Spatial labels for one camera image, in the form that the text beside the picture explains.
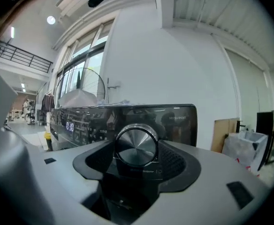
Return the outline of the clear plastic storage box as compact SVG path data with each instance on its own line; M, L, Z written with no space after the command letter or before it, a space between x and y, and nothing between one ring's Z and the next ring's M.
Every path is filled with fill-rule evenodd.
M230 133L224 140L222 154L234 159L254 175L258 175L268 136L243 131Z

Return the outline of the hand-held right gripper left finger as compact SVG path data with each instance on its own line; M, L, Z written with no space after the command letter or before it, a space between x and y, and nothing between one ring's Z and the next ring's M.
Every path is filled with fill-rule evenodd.
M41 152L28 144L33 174L52 212L54 225L114 225L83 205L85 200L95 200L99 182L83 178L73 168L75 157L102 144L53 152Z

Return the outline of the black framed glass window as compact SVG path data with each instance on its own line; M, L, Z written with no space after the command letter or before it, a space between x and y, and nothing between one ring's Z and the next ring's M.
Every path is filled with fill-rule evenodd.
M87 32L66 49L59 66L55 89L59 78L71 68L83 64L84 68L95 70L99 76L104 56L105 44L108 40L114 20L109 20Z

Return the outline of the yellow and black toolbox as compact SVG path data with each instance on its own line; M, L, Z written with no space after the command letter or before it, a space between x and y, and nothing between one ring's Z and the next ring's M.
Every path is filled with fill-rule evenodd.
M51 140L51 133L45 132L44 133L44 138L47 143L48 151L52 151L52 140Z

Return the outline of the grey wall conduit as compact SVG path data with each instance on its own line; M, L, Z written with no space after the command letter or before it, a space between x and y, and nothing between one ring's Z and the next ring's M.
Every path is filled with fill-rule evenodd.
M107 103L110 102L111 89L117 89L121 87L121 82L116 82L114 85L110 85L110 78L107 78Z

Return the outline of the black pedestal fan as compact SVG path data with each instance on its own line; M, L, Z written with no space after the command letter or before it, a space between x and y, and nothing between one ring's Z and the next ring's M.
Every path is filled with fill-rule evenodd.
M83 64L71 68L59 78L54 92L56 107L59 107L58 100L64 94L75 89L82 89L94 94L98 102L105 98L105 86L102 78L95 70L84 68Z

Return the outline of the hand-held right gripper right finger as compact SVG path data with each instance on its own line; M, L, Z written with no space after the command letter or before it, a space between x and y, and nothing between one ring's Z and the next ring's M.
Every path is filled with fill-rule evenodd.
M241 225L267 197L268 187L232 158L177 142L167 144L196 157L201 173L185 191L161 193L132 225ZM227 187L231 182L241 182L253 196L242 209Z

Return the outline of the black washing machine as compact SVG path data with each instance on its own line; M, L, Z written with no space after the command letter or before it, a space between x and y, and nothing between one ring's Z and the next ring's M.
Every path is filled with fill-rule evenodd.
M116 136L127 125L146 124L158 135L158 154L144 167L129 166L114 150ZM193 105L100 105L55 108L50 122L55 150L108 141L107 148L87 159L94 170L134 179L166 180L180 174L184 160L164 142L196 146L197 110Z

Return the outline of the black balcony railing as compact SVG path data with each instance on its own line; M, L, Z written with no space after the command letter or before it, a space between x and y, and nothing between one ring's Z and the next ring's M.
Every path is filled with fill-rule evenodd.
M47 59L3 41L0 41L0 57L45 73L49 73L53 64Z

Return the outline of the brushed silver metal control knob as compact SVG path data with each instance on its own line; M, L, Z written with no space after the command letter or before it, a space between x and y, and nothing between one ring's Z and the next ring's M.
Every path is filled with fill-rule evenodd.
M149 125L130 124L116 136L114 150L125 164L144 167L155 160L158 140L156 131Z

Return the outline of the large brown cardboard sheet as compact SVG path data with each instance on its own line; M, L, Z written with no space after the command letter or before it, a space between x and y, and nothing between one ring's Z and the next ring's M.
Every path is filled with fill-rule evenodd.
M211 150L221 153L226 135L235 133L239 118L215 120Z

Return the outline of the clothes rack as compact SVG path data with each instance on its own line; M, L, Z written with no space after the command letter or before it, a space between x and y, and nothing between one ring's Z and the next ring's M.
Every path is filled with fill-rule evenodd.
M45 125L50 125L51 111L55 108L54 95L50 92L46 93L41 103L41 111L45 115Z

